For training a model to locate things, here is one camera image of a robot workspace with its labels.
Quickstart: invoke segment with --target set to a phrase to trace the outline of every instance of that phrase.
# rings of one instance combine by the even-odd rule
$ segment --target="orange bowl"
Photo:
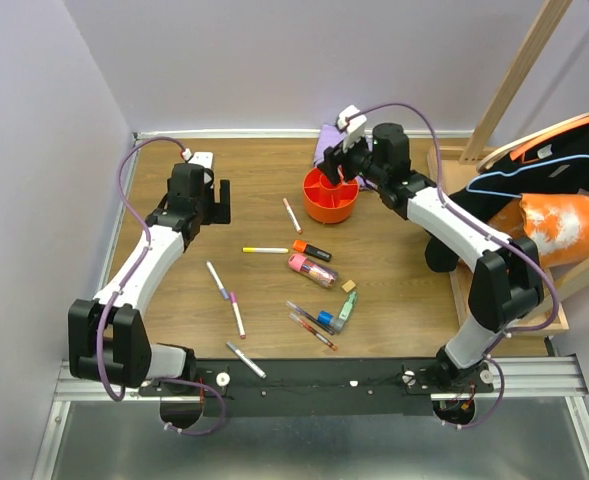
[[[310,217],[321,223],[339,223],[352,214],[358,183],[356,180],[332,185],[318,168],[303,180],[303,203]]]

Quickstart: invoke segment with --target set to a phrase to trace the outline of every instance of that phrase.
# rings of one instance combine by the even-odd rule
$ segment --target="lavender wall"
[[[0,0],[0,479],[31,478],[132,137],[60,0]]]
[[[404,100],[441,131],[473,129],[542,2],[65,0],[137,131],[318,128],[349,103]],[[577,1],[497,131],[530,119],[589,28]],[[589,72],[576,71],[580,84]],[[550,117],[589,106],[550,102]],[[395,118],[424,129],[411,113]]]

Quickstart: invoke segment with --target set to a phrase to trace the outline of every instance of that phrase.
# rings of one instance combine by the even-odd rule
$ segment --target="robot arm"
[[[434,182],[411,170],[409,139],[397,124],[377,125],[373,148],[365,140],[365,117],[351,106],[339,115],[344,140],[324,152],[318,168],[337,185],[361,175],[377,185],[383,204],[403,219],[425,228],[455,252],[474,272],[468,304],[471,315],[436,355],[432,381],[449,388],[479,367],[501,332],[525,316],[543,298],[541,279],[520,258],[489,241],[442,205]],[[461,215],[493,236],[510,242],[538,263],[534,242],[512,241],[461,209]]]
[[[220,201],[216,203],[213,161],[212,153],[197,152],[189,162],[174,166],[167,194],[146,218],[149,242],[143,233],[114,278],[92,300],[79,299],[72,304],[68,313],[69,356],[75,377],[99,379],[98,320],[114,292],[119,292],[108,314],[112,338],[104,340],[103,349],[110,383],[139,387],[151,378],[193,379],[194,352],[179,346],[150,345],[142,317],[159,283],[200,232],[201,225],[230,223],[230,184],[221,180]],[[141,261],[144,249],[148,251]],[[126,286],[121,289],[127,275]]]

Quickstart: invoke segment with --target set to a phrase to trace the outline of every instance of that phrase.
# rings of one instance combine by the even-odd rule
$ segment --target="marker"
[[[243,247],[243,253],[289,253],[289,248]]]
[[[236,348],[236,345],[234,345],[232,342],[227,342],[227,347],[230,350],[232,350],[238,358],[241,359],[241,362],[243,362],[245,365],[250,367],[256,375],[258,375],[261,378],[267,377],[267,374],[263,370],[261,370],[258,367],[258,365],[256,365],[253,361],[251,361],[249,358],[247,358],[243,352],[241,352],[238,348]]]
[[[283,205],[285,205],[285,210],[287,210],[287,214],[290,216],[292,223],[294,224],[294,228],[298,233],[303,233],[301,226],[298,224],[298,220],[296,220],[296,216],[294,215],[294,211],[292,207],[290,207],[290,202],[287,201],[287,198],[283,199]]]
[[[327,333],[329,333],[330,335],[334,335],[334,330],[332,330],[330,327],[326,327],[325,325],[323,325],[322,323],[319,323],[318,320],[316,320],[312,315],[310,315],[309,313],[307,313],[305,310],[303,310],[301,307],[299,307],[298,305],[294,304],[293,302],[290,302],[289,300],[287,302],[285,302],[285,305],[287,305],[288,307],[290,307],[292,310],[294,310],[295,312],[300,313],[301,315],[303,315],[305,318],[307,318],[310,322],[313,322],[314,325],[316,325],[317,327],[325,330]]]
[[[212,265],[212,262],[210,262],[208,260],[207,262],[205,262],[205,266],[212,274],[212,277],[214,278],[214,281],[216,282],[216,286],[218,287],[219,291],[221,292],[221,295],[223,295],[223,298],[225,300],[229,300],[230,296],[227,293],[227,290],[225,290],[225,287],[223,286],[223,282],[221,282],[221,279],[219,278],[218,274],[216,273],[216,270],[214,270],[214,265]]]
[[[310,257],[316,257],[320,260],[325,260],[326,262],[329,262],[332,259],[332,254],[330,252],[321,250],[320,248],[310,245],[303,240],[296,240],[294,245],[292,245],[292,248],[298,252],[306,253]]]
[[[296,315],[294,312],[290,312],[290,318],[292,320],[294,320],[296,323],[298,323],[305,330],[307,330],[308,332],[310,332],[312,335],[314,335],[316,338],[318,338],[325,345],[327,345],[328,347],[330,347],[332,350],[334,350],[334,351],[338,350],[338,347],[336,345],[334,345],[327,338],[325,338],[323,335],[321,335],[316,330],[314,330],[314,327],[312,327],[309,323],[307,323],[301,317],[299,317],[298,315]]]
[[[245,329],[243,328],[243,320],[241,319],[241,311],[238,309],[238,303],[236,302],[236,294],[230,292],[230,300],[232,302],[232,309],[234,310],[234,316],[236,317],[236,325],[238,326],[238,334],[243,340],[245,340]]]
[[[356,305],[356,300],[358,300],[358,293],[350,293],[350,296],[347,297],[347,300],[345,300],[345,303],[343,304],[343,308],[341,308],[341,313],[338,315],[340,320],[347,322],[350,319],[354,305]]]

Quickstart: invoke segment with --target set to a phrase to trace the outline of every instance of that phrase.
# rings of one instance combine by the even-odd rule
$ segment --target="wooden beam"
[[[589,257],[559,278],[554,284],[556,285],[556,290],[558,291],[558,296],[561,302],[570,295],[574,295],[579,290],[587,287],[589,285]],[[543,299],[543,302],[532,310],[525,318],[527,320],[536,317],[550,308],[552,308],[552,299],[548,295]]]
[[[463,150],[459,162],[474,163],[479,161],[483,147],[487,145],[498,122],[503,118],[510,102],[521,87],[530,69],[536,62],[545,44],[556,26],[563,18],[572,0],[545,0],[536,20],[530,27],[525,40],[507,70],[501,85],[498,87],[490,106],[485,111],[480,123],[476,126],[472,137]]]

